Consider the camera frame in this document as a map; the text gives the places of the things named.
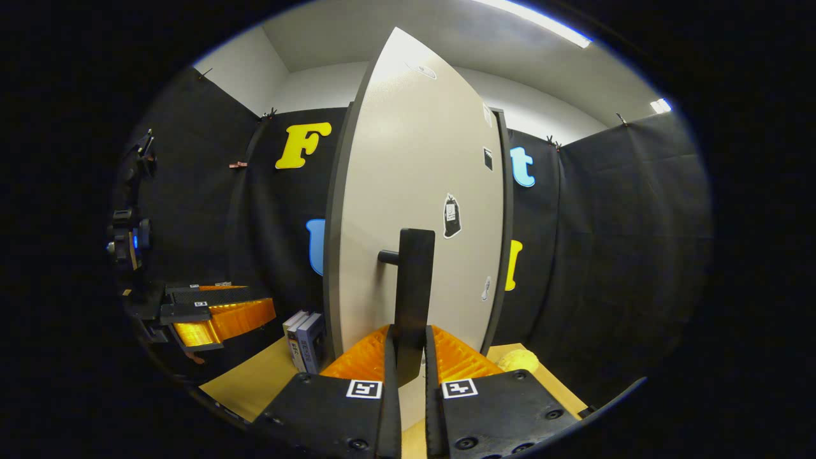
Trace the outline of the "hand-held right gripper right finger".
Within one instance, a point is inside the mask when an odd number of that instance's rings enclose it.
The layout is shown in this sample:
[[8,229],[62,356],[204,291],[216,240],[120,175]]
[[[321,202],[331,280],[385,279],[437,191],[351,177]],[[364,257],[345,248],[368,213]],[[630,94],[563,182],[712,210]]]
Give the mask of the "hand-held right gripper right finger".
[[531,372],[502,371],[437,326],[425,355],[428,459],[518,459],[581,425]]

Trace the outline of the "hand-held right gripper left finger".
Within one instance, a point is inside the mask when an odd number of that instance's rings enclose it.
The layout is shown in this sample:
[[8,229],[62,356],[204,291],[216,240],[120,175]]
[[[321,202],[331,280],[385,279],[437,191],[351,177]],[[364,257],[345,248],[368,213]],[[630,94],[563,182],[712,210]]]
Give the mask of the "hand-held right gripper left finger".
[[271,459],[400,459],[402,427],[390,325],[319,374],[297,373],[251,423]]

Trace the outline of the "black cabinet door handle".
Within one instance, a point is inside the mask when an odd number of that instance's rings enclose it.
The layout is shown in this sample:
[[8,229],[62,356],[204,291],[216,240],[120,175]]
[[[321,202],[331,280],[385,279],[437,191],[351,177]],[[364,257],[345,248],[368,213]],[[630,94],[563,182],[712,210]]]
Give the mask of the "black cabinet door handle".
[[420,373],[426,345],[436,233],[427,229],[400,230],[396,252],[381,250],[379,263],[396,265],[397,286],[393,342],[397,386],[411,383]]

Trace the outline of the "dark book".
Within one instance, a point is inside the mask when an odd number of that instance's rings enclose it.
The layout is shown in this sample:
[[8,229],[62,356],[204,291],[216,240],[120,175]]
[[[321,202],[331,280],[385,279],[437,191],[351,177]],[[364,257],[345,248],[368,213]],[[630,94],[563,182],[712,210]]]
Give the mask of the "dark book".
[[288,336],[296,342],[301,372],[317,374],[323,362],[324,317],[321,313],[304,314],[288,328]]

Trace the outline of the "grey-blue book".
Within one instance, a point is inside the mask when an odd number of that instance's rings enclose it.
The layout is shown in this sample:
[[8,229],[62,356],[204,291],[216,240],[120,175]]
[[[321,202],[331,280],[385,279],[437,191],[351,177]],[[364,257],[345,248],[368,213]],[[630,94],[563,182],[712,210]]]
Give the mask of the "grey-blue book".
[[323,369],[324,363],[324,338],[326,337],[326,325],[324,316],[320,313],[311,314],[309,320],[303,325],[306,336],[306,348],[304,357],[307,357],[307,372],[317,374]]

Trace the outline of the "black backdrop cloth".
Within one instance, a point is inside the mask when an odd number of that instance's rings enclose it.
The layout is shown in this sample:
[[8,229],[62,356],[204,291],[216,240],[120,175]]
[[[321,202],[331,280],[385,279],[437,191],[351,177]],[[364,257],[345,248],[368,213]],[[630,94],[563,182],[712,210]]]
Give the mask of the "black backdrop cloth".
[[[324,311],[309,254],[326,215],[352,96],[260,121],[189,68],[126,140],[154,133],[157,169],[141,182],[152,221],[152,284],[262,288],[278,321]],[[513,191],[522,243],[493,343],[521,343],[588,404],[601,406],[679,345],[705,285],[712,218],[705,170],[677,117],[653,115],[564,145],[508,130],[533,163]],[[242,161],[247,168],[230,169]]]

